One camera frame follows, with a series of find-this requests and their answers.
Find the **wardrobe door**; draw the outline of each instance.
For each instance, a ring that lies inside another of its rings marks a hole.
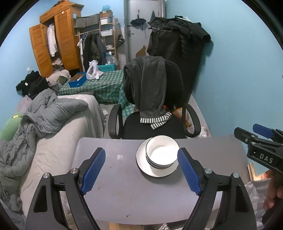
[[[55,15],[56,38],[66,70],[80,68],[76,50],[77,44],[75,44],[74,39],[74,23],[70,11],[69,8]]]
[[[44,37],[44,25],[39,24],[29,29],[31,37],[31,46],[35,55],[35,60],[39,68],[40,74],[48,78],[53,74],[52,62],[48,50],[48,46]]]

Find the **checkered tablecloth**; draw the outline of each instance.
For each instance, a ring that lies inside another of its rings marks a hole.
[[[59,90],[58,95],[73,95],[94,91],[100,104],[121,104],[123,116],[127,117],[134,111],[134,105],[127,101],[124,93],[123,70],[104,72],[99,79],[87,80],[81,87],[71,88],[68,81]]]

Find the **gray blanket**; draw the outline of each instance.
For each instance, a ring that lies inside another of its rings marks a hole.
[[[66,119],[87,108],[83,100],[58,99],[51,89],[44,90],[23,115],[13,140],[0,140],[0,199],[10,211],[18,214],[19,219],[23,218],[19,182],[33,160],[36,136],[44,138],[59,132]]]

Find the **striped scarf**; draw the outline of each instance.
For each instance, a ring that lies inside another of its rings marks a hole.
[[[167,112],[165,115],[158,118],[141,118],[141,123],[150,124],[151,128],[155,130],[164,125],[171,117],[172,114]]]

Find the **table surface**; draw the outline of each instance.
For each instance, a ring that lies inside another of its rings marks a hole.
[[[58,95],[73,95],[94,91],[100,104],[121,104],[123,116],[127,117],[134,111],[134,105],[127,101],[123,87],[123,70],[104,72],[99,79],[87,80],[81,87],[71,88],[69,80],[59,90]]]
[[[238,172],[249,182],[247,158],[234,136],[176,140],[204,168],[221,175]],[[124,224],[159,224],[188,219],[198,196],[192,192],[178,166],[165,178],[150,178],[136,165],[143,140],[82,138],[72,168],[89,159],[98,147],[106,151],[105,164],[85,200],[95,219]]]

